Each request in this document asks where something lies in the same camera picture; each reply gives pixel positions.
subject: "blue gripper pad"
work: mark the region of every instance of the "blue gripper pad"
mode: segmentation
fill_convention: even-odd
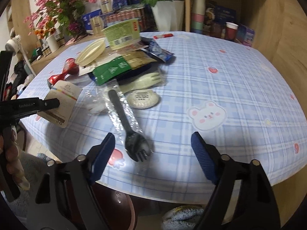
[[[87,153],[89,160],[92,160],[90,169],[90,184],[99,180],[115,148],[115,137],[108,133],[100,145],[93,146]]]
[[[215,174],[215,164],[213,160],[210,158],[201,140],[202,140],[201,135],[198,132],[194,132],[191,135],[192,149],[206,178],[212,181],[214,185],[217,185],[218,178]]]

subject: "stacked cups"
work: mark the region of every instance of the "stacked cups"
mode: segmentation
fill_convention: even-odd
[[[191,32],[202,34],[204,17],[206,11],[206,0],[194,0],[192,8]]]

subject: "flower pot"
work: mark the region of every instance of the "flower pot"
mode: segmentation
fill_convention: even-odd
[[[56,38],[54,37],[54,35],[50,35],[49,37],[47,37],[46,42],[47,42],[51,52],[55,52],[56,50],[59,49],[59,45],[56,42]]]
[[[159,1],[151,7],[158,31],[181,31],[185,1]]]

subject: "plastic lid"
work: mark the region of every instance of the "plastic lid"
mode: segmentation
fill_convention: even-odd
[[[75,63],[84,67],[101,55],[105,49],[105,38],[100,38],[83,49],[76,58]]]

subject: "barcode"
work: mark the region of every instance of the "barcode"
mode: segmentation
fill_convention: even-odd
[[[115,40],[114,44],[117,46],[117,45],[125,43],[126,41],[131,41],[131,40],[132,40],[132,35],[129,35],[129,36]]]
[[[54,115],[52,112],[50,111],[44,111],[46,114],[48,114],[49,116],[53,117],[55,120],[57,120],[59,122],[59,124],[63,124],[65,123],[65,120],[63,118],[60,118],[57,115]]]

